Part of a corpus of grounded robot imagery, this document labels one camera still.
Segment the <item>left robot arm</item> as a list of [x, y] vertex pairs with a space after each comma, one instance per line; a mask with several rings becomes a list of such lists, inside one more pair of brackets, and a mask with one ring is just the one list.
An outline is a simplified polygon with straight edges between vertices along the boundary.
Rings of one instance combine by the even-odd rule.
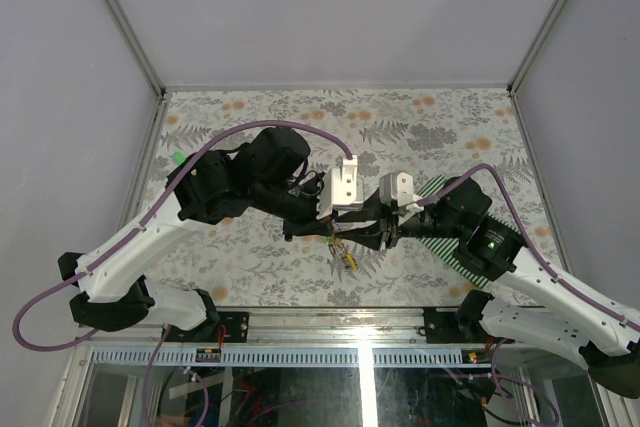
[[188, 238], [253, 208], [302, 226], [316, 222], [316, 199], [291, 194], [310, 146], [291, 128], [269, 127], [233, 150], [193, 154], [176, 168], [151, 207], [91, 253], [65, 253], [63, 275], [76, 275], [74, 321], [116, 332], [143, 321], [170, 325], [197, 341], [212, 339], [219, 315], [209, 293], [147, 279], [146, 272]]

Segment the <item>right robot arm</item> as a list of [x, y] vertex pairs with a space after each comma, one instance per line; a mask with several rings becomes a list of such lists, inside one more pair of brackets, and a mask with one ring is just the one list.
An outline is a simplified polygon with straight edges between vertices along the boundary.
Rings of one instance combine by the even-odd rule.
[[410, 175], [381, 178], [369, 198], [352, 174], [340, 173], [322, 200], [342, 220], [361, 228], [342, 237], [369, 248], [390, 248], [401, 238], [453, 238], [454, 260], [468, 272], [526, 294], [544, 307], [536, 313], [474, 291], [456, 313], [467, 341], [484, 335], [523, 342], [563, 357], [604, 388], [639, 396], [639, 312], [558, 270], [532, 245], [521, 225], [489, 216], [492, 200], [469, 176], [451, 178], [420, 198]]

